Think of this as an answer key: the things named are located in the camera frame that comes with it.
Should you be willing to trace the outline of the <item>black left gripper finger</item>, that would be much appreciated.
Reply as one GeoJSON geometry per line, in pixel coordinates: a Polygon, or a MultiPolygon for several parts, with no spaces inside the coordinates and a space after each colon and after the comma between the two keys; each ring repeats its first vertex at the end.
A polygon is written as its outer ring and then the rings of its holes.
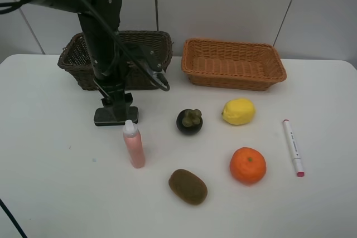
{"type": "Polygon", "coordinates": [[[113,96],[112,112],[116,123],[124,123],[131,119],[130,108],[132,104],[132,94],[119,91],[113,96]]]}
{"type": "Polygon", "coordinates": [[[101,101],[104,108],[112,106],[111,98],[102,98],[101,101]]]}

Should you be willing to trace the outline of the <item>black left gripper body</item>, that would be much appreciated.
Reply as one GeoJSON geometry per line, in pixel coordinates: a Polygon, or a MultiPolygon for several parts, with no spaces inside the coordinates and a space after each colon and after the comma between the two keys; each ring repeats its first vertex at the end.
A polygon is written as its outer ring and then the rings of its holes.
{"type": "Polygon", "coordinates": [[[119,90],[125,89],[126,77],[133,69],[139,70],[156,88],[165,89],[165,72],[153,50],[136,43],[123,43],[119,46],[102,79],[94,79],[104,98],[111,98],[119,90]]]}

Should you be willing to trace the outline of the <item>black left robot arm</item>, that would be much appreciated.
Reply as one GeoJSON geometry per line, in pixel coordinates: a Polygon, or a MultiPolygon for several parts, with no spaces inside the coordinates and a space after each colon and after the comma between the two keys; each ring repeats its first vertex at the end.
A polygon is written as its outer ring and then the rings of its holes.
{"type": "Polygon", "coordinates": [[[102,94],[103,106],[96,110],[96,126],[124,125],[138,122],[138,108],[132,106],[132,94],[125,92],[126,77],[134,65],[152,85],[163,91],[170,86],[155,53],[147,46],[120,40],[122,0],[19,0],[1,3],[1,14],[10,13],[24,4],[76,13],[94,71],[94,82],[102,94]]]}

